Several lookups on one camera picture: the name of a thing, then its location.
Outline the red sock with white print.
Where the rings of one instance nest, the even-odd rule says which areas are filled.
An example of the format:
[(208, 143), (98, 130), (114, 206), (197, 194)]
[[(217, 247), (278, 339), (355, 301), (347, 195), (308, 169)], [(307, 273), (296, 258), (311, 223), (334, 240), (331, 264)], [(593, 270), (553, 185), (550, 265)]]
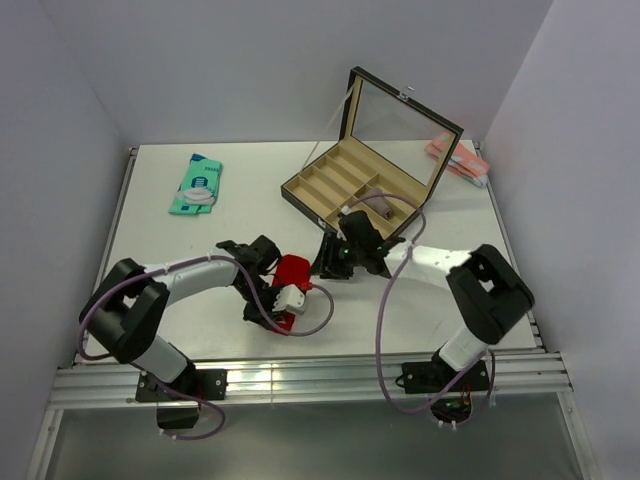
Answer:
[[(311, 264), (307, 259), (292, 254), (284, 255), (272, 275), (271, 285), (295, 285), (302, 296), (305, 296), (310, 289), (310, 268)], [(282, 329), (291, 331), (297, 315), (297, 312), (279, 314), (275, 322)]]

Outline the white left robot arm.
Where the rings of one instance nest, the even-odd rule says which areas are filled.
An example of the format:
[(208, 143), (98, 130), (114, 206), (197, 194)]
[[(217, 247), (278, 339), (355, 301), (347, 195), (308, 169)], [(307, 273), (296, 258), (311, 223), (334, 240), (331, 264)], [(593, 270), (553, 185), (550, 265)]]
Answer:
[(170, 305), (206, 290), (232, 287), (245, 301), (243, 319), (270, 329), (279, 286), (263, 277), (281, 259), (264, 235), (250, 244), (232, 240), (210, 253), (167, 267), (143, 266), (130, 258), (115, 264), (80, 314), (80, 324), (121, 364), (153, 374), (172, 399), (183, 399), (195, 386), (191, 360), (162, 339), (158, 328)]

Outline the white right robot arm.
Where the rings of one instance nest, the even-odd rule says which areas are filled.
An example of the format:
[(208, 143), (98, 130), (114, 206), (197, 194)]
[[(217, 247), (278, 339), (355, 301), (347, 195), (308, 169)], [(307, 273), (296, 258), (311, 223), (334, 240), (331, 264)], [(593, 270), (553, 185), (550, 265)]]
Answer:
[(324, 233), (310, 274), (348, 280), (357, 267), (390, 281), (408, 279), (449, 291), (463, 326), (433, 357), (433, 378), (443, 389), (462, 383), (467, 368), (532, 310), (532, 291), (492, 245), (474, 250), (419, 246), (398, 235), (384, 238), (367, 214), (339, 219), (339, 231)]

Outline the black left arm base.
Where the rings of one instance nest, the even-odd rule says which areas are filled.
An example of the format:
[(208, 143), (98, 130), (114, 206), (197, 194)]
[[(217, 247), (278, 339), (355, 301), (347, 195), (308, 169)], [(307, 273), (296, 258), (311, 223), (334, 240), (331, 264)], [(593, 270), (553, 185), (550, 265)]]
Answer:
[(215, 412), (219, 423), (212, 432), (214, 435), (226, 423), (226, 414), (215, 401), (225, 399), (227, 385), (226, 369), (187, 369), (171, 383), (141, 373), (134, 399), (137, 403), (155, 404), (157, 426), (178, 438), (193, 429), (205, 413)]

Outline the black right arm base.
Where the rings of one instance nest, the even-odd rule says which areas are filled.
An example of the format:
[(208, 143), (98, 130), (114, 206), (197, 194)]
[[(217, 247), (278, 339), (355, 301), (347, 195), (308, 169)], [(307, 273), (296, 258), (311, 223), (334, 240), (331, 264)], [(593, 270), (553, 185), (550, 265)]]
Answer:
[[(494, 364), (492, 361), (487, 367), (484, 360), (479, 360), (449, 389), (453, 397), (441, 398), (431, 405), (430, 413), (439, 426), (455, 429), (490, 405), (495, 386)], [(395, 384), (407, 395), (437, 394), (456, 374), (440, 360), (405, 362)]]

